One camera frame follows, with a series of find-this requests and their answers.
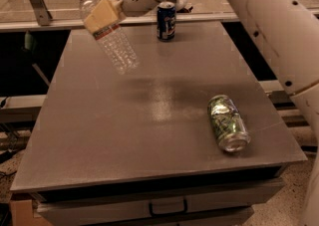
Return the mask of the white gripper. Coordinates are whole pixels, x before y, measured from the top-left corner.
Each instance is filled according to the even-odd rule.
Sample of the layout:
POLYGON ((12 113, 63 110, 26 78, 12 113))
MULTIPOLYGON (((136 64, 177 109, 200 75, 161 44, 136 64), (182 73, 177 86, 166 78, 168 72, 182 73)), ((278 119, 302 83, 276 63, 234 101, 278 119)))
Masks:
POLYGON ((110 25, 120 23, 125 13, 148 13, 158 5, 158 0, 99 0, 83 10, 86 29, 94 34, 110 25))

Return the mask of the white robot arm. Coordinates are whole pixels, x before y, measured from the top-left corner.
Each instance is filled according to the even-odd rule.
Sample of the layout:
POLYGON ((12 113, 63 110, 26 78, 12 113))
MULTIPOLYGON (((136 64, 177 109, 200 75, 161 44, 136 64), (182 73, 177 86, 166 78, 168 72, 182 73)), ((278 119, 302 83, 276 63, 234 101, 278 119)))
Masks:
MULTIPOLYGON (((94 35, 164 0, 104 0, 84 20, 94 35)), ((297 0, 227 0, 292 102, 319 138, 319 20, 297 0)))

